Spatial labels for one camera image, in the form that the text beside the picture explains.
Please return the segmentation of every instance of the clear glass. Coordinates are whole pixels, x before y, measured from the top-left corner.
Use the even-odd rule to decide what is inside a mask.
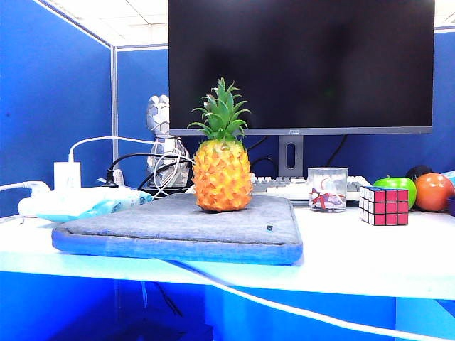
[[[336,167],[308,168],[308,205],[319,212],[346,210],[348,169]]]

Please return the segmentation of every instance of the black monitor screen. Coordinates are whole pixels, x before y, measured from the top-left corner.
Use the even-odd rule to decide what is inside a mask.
[[[428,132],[434,0],[169,0],[171,131],[217,79],[251,134]]]

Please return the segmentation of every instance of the robot figurine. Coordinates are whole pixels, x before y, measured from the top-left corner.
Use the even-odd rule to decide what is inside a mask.
[[[160,144],[154,144],[151,148],[151,153],[163,154],[173,153],[176,154],[176,150],[180,151],[182,156],[189,158],[189,152],[183,146],[182,141],[177,136],[169,135],[169,98],[162,94],[160,97],[152,96],[149,100],[147,107],[147,128],[152,131],[155,135],[155,141]],[[160,169],[170,163],[176,161],[175,158],[162,158],[149,156],[147,158],[147,172],[153,174],[155,169]],[[148,186],[150,188],[160,188],[165,185],[168,189],[178,190],[184,189],[189,186],[188,177],[190,173],[190,165],[188,163],[179,163],[175,166],[163,169],[156,172],[156,183],[152,177]]]

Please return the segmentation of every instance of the desk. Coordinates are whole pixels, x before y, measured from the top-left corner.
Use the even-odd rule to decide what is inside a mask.
[[[292,266],[188,263],[236,286],[368,296],[455,299],[455,217],[411,212],[407,226],[375,227],[342,213],[296,208],[304,254]],[[158,259],[65,254],[52,247],[55,223],[0,224],[0,271],[206,284]]]

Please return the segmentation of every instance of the keyboard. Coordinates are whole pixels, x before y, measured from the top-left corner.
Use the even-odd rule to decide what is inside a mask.
[[[295,207],[308,205],[309,192],[304,178],[253,178],[253,195],[275,195],[290,200]],[[357,201],[360,198],[360,187],[371,186],[362,176],[348,176],[347,201]]]

